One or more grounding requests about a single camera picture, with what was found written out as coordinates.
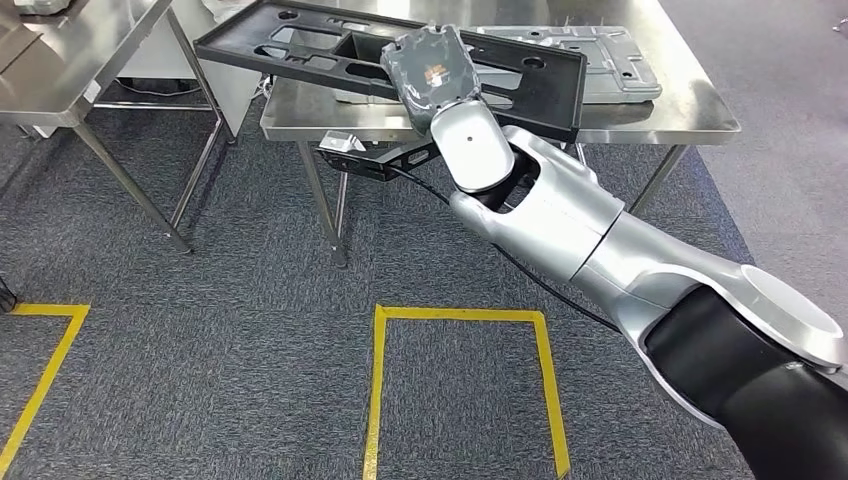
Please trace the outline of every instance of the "black robot arm segment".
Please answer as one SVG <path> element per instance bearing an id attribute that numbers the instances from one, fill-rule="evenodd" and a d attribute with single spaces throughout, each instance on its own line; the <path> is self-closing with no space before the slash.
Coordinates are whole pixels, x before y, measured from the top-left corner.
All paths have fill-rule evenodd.
<path id="1" fill-rule="evenodd" d="M 683 298 L 646 346 L 668 383 L 727 429 L 757 478 L 848 472 L 848 391 L 762 335 L 712 289 Z"/>

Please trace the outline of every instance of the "gray carpet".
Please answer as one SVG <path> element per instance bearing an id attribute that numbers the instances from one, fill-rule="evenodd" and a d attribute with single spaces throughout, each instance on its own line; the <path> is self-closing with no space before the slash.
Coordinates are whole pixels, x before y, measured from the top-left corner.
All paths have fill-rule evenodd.
<path id="1" fill-rule="evenodd" d="M 350 267 L 333 267 L 296 150 L 266 142 L 258 115 L 189 208 L 192 256 L 174 253 L 71 133 L 32 142 L 0 127 L 0 275 L 27 301 L 92 304 L 8 478 L 361 478 L 376 303 L 542 310 L 574 480 L 750 477 L 726 435 L 655 390 L 624 340 L 532 285 L 414 185 L 352 180 Z M 172 208 L 207 116 L 89 118 Z M 588 150 L 627 200 L 664 152 Z M 421 175 L 447 191 L 439 165 Z M 694 150 L 646 217 L 747 258 Z M 35 349 L 20 377 L 55 340 L 0 332 L 4 349 Z M 526 325 L 390 321 L 378 478 L 554 478 L 535 348 Z M 0 376 L 0 419 L 17 415 L 6 396 L 33 385 L 13 377 Z"/>

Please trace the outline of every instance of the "yellow floor tape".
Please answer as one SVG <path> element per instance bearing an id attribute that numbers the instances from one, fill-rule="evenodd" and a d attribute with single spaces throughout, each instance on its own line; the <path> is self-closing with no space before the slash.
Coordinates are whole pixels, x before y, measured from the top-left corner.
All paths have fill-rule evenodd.
<path id="1" fill-rule="evenodd" d="M 59 341 L 59 346 L 56 347 L 56 350 L 50 357 L 50 361 L 47 362 L 47 367 L 44 369 L 44 373 L 41 374 L 41 380 L 38 381 L 35 392 L 33 392 L 32 397 L 30 397 L 24 407 L 24 411 L 21 413 L 18 423 L 15 424 L 15 428 L 12 430 L 9 440 L 3 447 L 3 451 L 0 452 L 0 480 L 6 475 L 9 465 L 12 464 L 12 459 L 18 453 L 18 448 L 21 446 L 24 435 L 26 435 L 27 430 L 32 425 L 32 420 L 35 418 L 35 414 L 38 413 L 44 397 L 47 396 L 47 391 L 50 389 L 53 379 L 56 378 L 56 373 L 59 371 L 59 367 L 62 366 L 65 355 L 68 354 L 68 350 L 70 350 L 74 338 L 79 333 L 82 322 L 85 321 L 90 308 L 89 305 L 36 305 L 24 303 L 18 305 L 12 311 L 12 315 L 71 317 L 71 323 L 68 325 L 67 330 L 65 330 L 62 340 Z"/>
<path id="2" fill-rule="evenodd" d="M 380 440 L 380 403 L 383 393 L 383 358 L 386 345 L 386 323 L 388 319 L 408 320 L 471 320 L 490 322 L 529 322 L 536 333 L 536 347 L 542 369 L 542 385 L 545 391 L 545 403 L 548 409 L 548 422 L 551 427 L 551 440 L 554 449 L 554 464 L 557 478 L 564 477 L 571 469 L 568 447 L 565 442 L 565 427 L 562 421 L 562 408 L 554 374 L 554 362 L 551 357 L 551 345 L 545 317 L 541 312 L 529 310 L 477 310 L 451 308 L 405 308 L 383 307 L 377 305 L 374 312 L 374 365 L 371 377 L 371 405 L 368 414 L 368 433 L 365 438 L 365 460 L 362 467 L 363 480 L 377 479 L 377 454 Z"/>

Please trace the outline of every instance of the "silver robot arm segment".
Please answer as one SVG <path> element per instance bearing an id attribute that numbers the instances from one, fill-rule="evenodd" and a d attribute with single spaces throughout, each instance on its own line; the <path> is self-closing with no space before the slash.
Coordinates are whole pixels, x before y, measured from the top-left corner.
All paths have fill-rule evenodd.
<path id="1" fill-rule="evenodd" d="M 581 288 L 669 397 L 727 429 L 757 478 L 848 471 L 848 343 L 829 315 L 759 268 L 629 215 L 592 170 L 541 138 L 514 126 L 502 134 L 509 152 L 494 163 L 508 153 L 530 159 L 538 178 L 508 213 L 454 192 L 451 207 L 469 229 Z M 453 136 L 464 135 L 503 145 L 486 139 L 497 135 L 489 130 Z M 452 173 L 471 154 L 433 138 Z"/>

